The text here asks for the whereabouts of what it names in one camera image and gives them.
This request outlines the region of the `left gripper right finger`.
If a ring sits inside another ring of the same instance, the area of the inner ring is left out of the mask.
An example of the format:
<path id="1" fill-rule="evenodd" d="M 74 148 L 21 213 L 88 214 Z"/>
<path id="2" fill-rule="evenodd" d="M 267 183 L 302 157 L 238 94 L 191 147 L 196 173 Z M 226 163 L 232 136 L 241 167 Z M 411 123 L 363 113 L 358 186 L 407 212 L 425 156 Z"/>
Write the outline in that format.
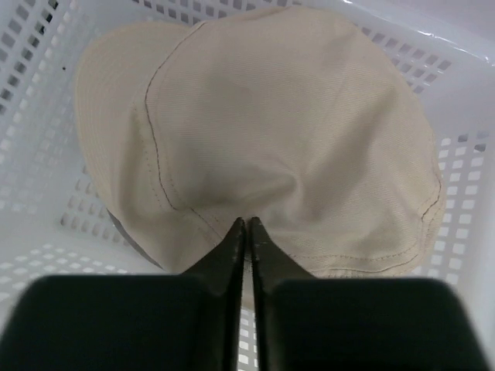
<path id="1" fill-rule="evenodd" d="M 318 279 L 248 224 L 261 370 L 488 370 L 456 293 L 429 278 Z"/>

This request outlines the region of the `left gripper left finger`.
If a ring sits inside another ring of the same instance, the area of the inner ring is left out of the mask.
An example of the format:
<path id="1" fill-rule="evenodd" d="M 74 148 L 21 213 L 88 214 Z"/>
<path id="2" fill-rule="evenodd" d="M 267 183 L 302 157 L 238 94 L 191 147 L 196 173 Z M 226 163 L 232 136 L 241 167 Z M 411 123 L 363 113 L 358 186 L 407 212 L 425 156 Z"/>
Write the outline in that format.
<path id="1" fill-rule="evenodd" d="M 235 370 L 245 226 L 177 275 L 32 282 L 1 337 L 3 370 Z"/>

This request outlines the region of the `beige bucket hat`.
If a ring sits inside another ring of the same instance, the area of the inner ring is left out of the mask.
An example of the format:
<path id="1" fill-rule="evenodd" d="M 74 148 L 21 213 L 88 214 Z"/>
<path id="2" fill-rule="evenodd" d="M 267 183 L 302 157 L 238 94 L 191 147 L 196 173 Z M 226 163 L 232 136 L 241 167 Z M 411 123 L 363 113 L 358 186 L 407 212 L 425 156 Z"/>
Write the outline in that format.
<path id="1" fill-rule="evenodd" d="M 435 245 L 433 130 L 384 52 L 334 12 L 119 27 L 84 50 L 73 102 L 102 203 L 167 271 L 237 218 L 259 218 L 317 277 L 404 274 Z"/>

